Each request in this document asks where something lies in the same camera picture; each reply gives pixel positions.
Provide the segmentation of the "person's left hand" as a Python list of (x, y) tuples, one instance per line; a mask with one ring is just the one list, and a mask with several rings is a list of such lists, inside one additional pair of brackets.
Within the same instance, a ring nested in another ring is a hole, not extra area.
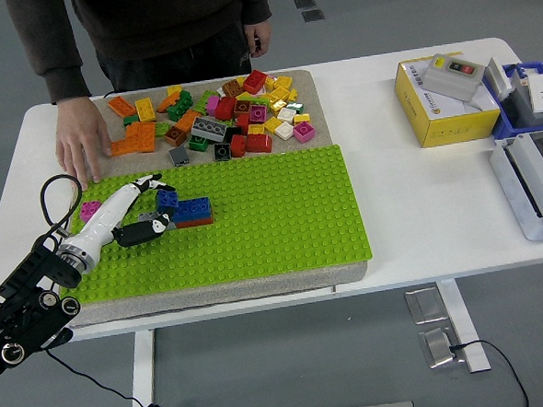
[(260, 58), (268, 52), (272, 37), (272, 28), (269, 20), (257, 24), (244, 24), (245, 33), (251, 58)]

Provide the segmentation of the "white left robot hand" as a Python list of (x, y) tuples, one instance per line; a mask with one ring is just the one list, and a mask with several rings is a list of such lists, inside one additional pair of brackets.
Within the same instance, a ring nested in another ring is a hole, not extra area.
[(176, 188), (160, 181), (161, 173), (143, 176), (118, 189), (92, 215), (85, 227), (65, 239), (58, 253), (80, 273), (89, 273), (96, 268), (102, 248), (116, 240), (120, 246), (143, 244), (159, 238), (168, 227), (173, 215), (172, 210), (158, 215), (154, 220), (144, 220), (122, 227), (121, 222), (130, 211), (136, 199), (148, 190), (174, 192)]

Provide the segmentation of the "person's right hand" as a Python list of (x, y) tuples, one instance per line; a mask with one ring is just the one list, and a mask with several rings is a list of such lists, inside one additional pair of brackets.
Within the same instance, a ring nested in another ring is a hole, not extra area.
[(101, 178), (100, 153), (109, 156), (108, 125), (89, 97), (63, 99), (57, 103), (55, 156), (67, 174), (76, 177), (85, 191), (88, 178)]

